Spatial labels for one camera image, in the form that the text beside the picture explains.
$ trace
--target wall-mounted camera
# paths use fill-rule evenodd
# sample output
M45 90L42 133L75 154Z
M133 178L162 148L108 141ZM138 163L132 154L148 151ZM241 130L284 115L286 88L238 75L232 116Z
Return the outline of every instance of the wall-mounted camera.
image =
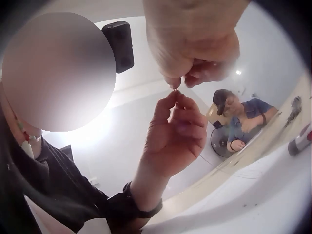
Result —
M112 47L116 61L116 72L119 74L132 68L134 57L129 23L117 21L107 24L102 28L102 32Z

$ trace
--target blue shirt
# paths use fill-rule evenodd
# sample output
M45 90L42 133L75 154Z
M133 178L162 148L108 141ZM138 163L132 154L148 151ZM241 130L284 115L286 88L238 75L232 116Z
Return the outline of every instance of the blue shirt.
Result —
M251 99L250 101L247 102L243 102L242 104L244 105L245 113L248 119L252 119L261 114L264 114L273 107L257 98ZM229 125L230 125L229 138L227 141L232 142L234 140L239 139L245 144L248 141L250 141L262 128L262 126L257 126L250 132L243 133L241 131L241 123L236 116L232 117Z

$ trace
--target red object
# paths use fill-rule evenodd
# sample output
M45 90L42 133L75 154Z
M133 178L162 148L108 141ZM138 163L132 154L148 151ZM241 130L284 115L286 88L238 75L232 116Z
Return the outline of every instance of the red object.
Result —
M312 141L312 131L307 135L307 139L308 141Z
M24 135L26 141L29 142L29 138L30 138L29 135L26 132L23 132L23 135Z

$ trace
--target black bracelet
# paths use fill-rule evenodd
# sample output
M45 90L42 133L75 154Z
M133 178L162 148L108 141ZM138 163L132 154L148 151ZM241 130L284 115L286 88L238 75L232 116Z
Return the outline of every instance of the black bracelet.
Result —
M263 117L263 125L266 125L266 116L264 114L262 114L262 113L261 113L261 115Z
M235 149L232 148L232 143L233 143L233 141L231 141L230 148L231 148L233 151L236 151Z

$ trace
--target baseball cap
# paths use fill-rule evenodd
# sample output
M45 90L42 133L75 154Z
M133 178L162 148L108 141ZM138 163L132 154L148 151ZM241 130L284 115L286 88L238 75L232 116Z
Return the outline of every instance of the baseball cap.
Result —
M218 108L217 115L223 114L227 97L232 94L233 93L227 89L219 89L215 91L213 95L213 103L216 104Z

